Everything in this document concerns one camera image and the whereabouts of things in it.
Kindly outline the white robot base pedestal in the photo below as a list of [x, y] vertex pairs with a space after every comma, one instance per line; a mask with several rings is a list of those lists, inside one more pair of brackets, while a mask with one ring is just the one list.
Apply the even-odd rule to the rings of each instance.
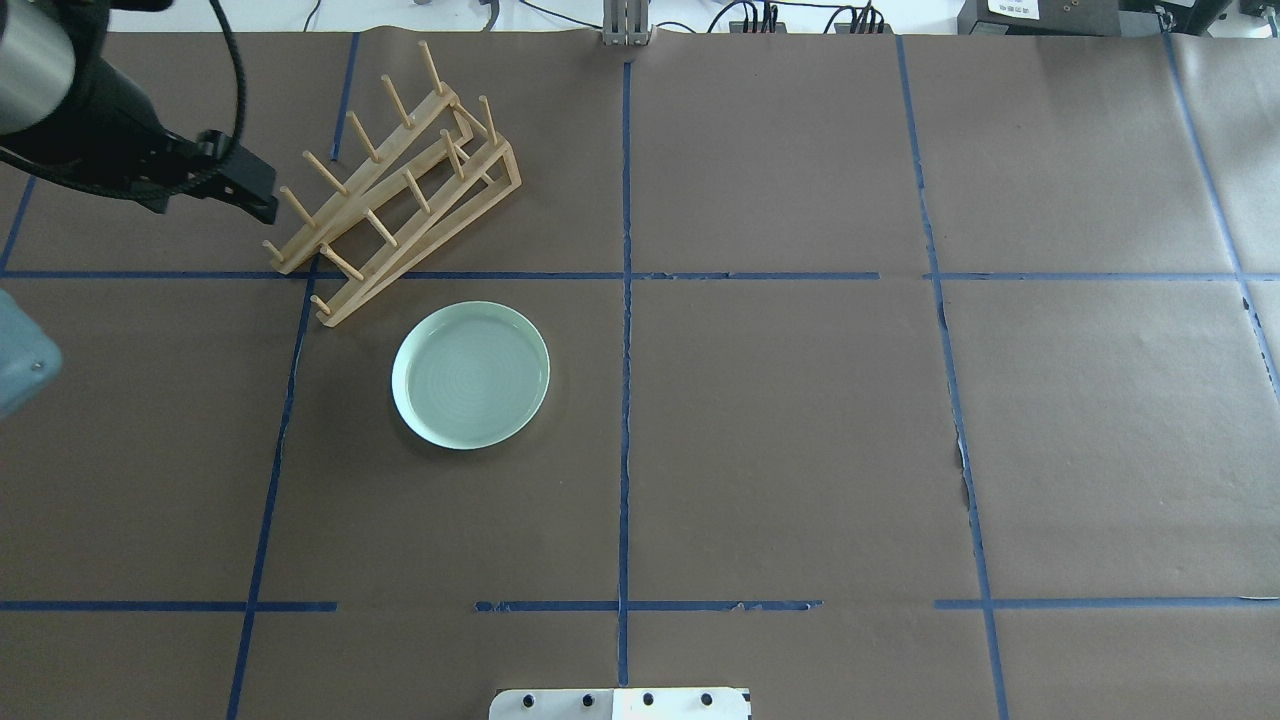
[[500, 691], [489, 719], [751, 719], [748, 689], [733, 687]]

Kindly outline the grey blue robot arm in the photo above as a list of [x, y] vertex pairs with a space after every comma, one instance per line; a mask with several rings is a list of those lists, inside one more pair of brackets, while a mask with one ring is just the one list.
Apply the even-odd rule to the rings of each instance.
[[104, 58], [114, 12], [166, 1], [5, 1], [1, 5], [3, 161], [51, 184], [163, 214], [175, 196], [212, 199], [266, 225], [275, 169], [242, 143], [248, 83], [223, 5], [211, 3], [236, 82], [230, 133], [169, 131], [150, 97]]

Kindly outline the second grey blue robot arm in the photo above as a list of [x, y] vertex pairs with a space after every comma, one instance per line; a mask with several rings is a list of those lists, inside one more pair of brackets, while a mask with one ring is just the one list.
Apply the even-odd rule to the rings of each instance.
[[1, 290], [1, 419], [5, 420], [61, 373], [63, 354], [15, 301]]

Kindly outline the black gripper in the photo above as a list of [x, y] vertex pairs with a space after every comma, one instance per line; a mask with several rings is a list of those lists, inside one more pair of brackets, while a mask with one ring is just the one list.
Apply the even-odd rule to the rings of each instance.
[[[170, 132], [132, 79], [92, 60], [49, 117], [3, 135], [3, 154], [52, 184], [164, 211], [174, 193], [197, 193], [193, 178], [227, 155], [227, 137], [215, 129], [196, 138]], [[271, 165], [236, 146], [212, 178], [212, 199], [273, 225], [275, 181]]]

